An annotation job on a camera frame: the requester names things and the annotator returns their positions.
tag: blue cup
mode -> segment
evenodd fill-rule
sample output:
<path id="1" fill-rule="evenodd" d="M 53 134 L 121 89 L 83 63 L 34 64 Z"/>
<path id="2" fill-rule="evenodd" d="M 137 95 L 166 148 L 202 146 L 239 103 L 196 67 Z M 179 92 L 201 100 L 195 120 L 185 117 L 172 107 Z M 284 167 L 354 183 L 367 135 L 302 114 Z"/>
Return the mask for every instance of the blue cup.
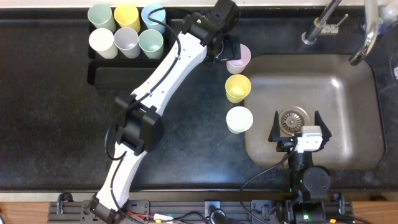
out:
<path id="1" fill-rule="evenodd" d="M 148 27 L 148 29 L 154 29 L 159 31 L 161 34 L 164 33 L 164 31 L 166 30 L 166 27 L 158 24 L 157 22 L 152 22 L 148 19 L 148 14 L 155 10 L 155 9 L 159 9 L 162 8 L 163 6 L 161 6 L 160 4 L 150 4 L 148 6 L 146 6 L 142 12 L 141 12 L 141 17 L 142 20 L 145 22 L 145 25 Z M 154 12 L 152 15 L 150 15 L 150 18 L 152 19 L 156 19 L 160 22 L 166 23 L 166 11 L 165 10 L 160 10 L 157 12 Z"/>

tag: sink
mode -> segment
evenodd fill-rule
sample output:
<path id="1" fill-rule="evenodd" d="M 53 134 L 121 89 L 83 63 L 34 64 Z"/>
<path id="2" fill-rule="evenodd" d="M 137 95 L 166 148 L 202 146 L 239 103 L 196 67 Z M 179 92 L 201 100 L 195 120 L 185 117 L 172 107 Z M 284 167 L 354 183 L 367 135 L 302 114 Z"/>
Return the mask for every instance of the sink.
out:
<path id="1" fill-rule="evenodd" d="M 314 125 L 314 113 L 332 133 L 325 148 L 313 154 L 329 169 L 369 169 L 384 154 L 376 86 L 366 62 L 348 63 L 349 55 L 263 55 L 244 74 L 252 84 L 244 106 L 254 117 L 246 131 L 246 151 L 265 167 L 280 161 L 276 143 L 268 141 L 275 111 L 283 135 Z"/>

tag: cup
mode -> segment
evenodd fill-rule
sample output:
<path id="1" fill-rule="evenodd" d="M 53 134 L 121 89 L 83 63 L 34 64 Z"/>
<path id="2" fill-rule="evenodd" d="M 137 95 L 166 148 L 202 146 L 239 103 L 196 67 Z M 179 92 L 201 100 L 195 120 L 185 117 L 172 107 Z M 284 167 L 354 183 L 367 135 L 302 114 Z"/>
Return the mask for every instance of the cup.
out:
<path id="1" fill-rule="evenodd" d="M 158 24 L 157 22 L 150 21 L 148 19 L 148 14 L 152 12 L 155 9 L 163 8 L 160 4 L 150 4 L 146 6 L 142 12 L 141 12 L 141 17 L 142 20 L 145 22 L 145 25 L 148 27 L 148 29 L 154 29 L 159 31 L 161 34 L 164 33 L 166 30 L 166 27 L 163 25 Z M 150 15 L 151 19 L 156 19 L 157 21 L 166 23 L 166 11 L 165 10 L 160 10 L 157 12 L 154 12 L 152 15 Z"/>
<path id="2" fill-rule="evenodd" d="M 94 30 L 88 39 L 90 47 L 102 57 L 111 59 L 117 56 L 118 48 L 114 44 L 114 37 L 110 30 L 99 28 Z"/>
<path id="3" fill-rule="evenodd" d="M 159 59 L 163 55 L 163 36 L 157 30 L 142 32 L 138 44 L 150 59 Z"/>
<path id="4" fill-rule="evenodd" d="M 226 124 L 232 133 L 239 134 L 252 126 L 253 115 L 247 108 L 236 106 L 226 114 Z"/>
<path id="5" fill-rule="evenodd" d="M 226 69 L 232 74 L 240 74 L 248 65 L 251 59 L 251 53 L 248 47 L 241 44 L 241 59 L 230 60 L 226 62 Z"/>
<path id="6" fill-rule="evenodd" d="M 136 58 L 141 53 L 138 46 L 138 34 L 132 28 L 125 27 L 116 31 L 114 44 L 127 58 Z"/>
<path id="7" fill-rule="evenodd" d="M 97 28 L 105 28 L 111 32 L 116 30 L 112 9 L 107 4 L 95 4 L 88 10 L 87 17 Z"/>
<path id="8" fill-rule="evenodd" d="M 133 4 L 123 4 L 114 10 L 114 19 L 121 27 L 130 27 L 139 32 L 141 25 L 139 23 L 138 9 Z"/>
<path id="9" fill-rule="evenodd" d="M 244 75 L 231 75 L 225 82 L 226 97 L 231 103 L 239 103 L 251 90 L 250 80 Z"/>

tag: drain strainer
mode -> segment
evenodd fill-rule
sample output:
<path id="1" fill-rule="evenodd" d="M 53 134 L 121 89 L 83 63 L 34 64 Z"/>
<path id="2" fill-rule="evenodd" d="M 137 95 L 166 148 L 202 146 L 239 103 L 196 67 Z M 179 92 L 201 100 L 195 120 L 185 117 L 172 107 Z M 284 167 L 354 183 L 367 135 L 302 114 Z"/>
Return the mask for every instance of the drain strainer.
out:
<path id="1" fill-rule="evenodd" d="M 309 125 L 309 117 L 307 112 L 298 106 L 286 108 L 279 114 L 279 126 L 286 134 L 298 133 L 304 125 Z"/>

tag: faucet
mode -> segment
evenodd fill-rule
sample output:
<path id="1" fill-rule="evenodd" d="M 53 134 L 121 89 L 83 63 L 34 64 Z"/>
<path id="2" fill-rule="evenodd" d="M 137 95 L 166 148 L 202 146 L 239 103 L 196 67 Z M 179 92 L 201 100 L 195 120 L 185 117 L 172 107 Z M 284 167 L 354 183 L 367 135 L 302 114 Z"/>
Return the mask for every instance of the faucet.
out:
<path id="1" fill-rule="evenodd" d="M 348 17 L 346 16 L 337 25 L 326 24 L 330 15 L 335 11 L 341 0 L 332 0 L 322 12 L 320 17 L 315 18 L 308 32 L 302 34 L 302 40 L 305 44 L 314 44 L 318 35 L 337 34 L 338 26 Z M 364 0 L 366 15 L 366 34 L 363 46 L 358 52 L 352 55 L 348 62 L 351 65 L 359 64 L 371 51 L 379 31 L 379 13 L 377 11 L 376 0 Z"/>

